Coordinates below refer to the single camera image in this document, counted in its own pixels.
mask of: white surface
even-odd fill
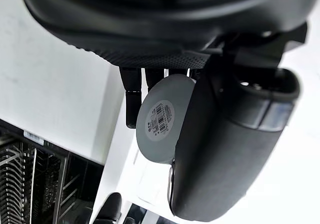
[[[0,118],[104,164],[124,90],[118,68],[0,0]]]

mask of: small label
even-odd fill
[[[172,103],[162,100],[148,112],[145,121],[145,133],[152,141],[165,138],[175,121],[175,109]]]
[[[27,132],[27,131],[24,131],[24,132],[23,132],[23,135],[24,135],[26,138],[28,138],[28,139],[30,139],[30,140],[32,140],[32,141],[34,141],[34,142],[36,142],[36,143],[38,143],[38,144],[40,144],[40,145],[42,145],[42,146],[45,144],[44,139],[42,139],[41,137],[38,137],[38,136],[35,135],[35,134],[29,133],[29,132]]]

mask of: black metal rack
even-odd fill
[[[103,166],[24,133],[0,120],[0,223],[73,224],[93,207]]]

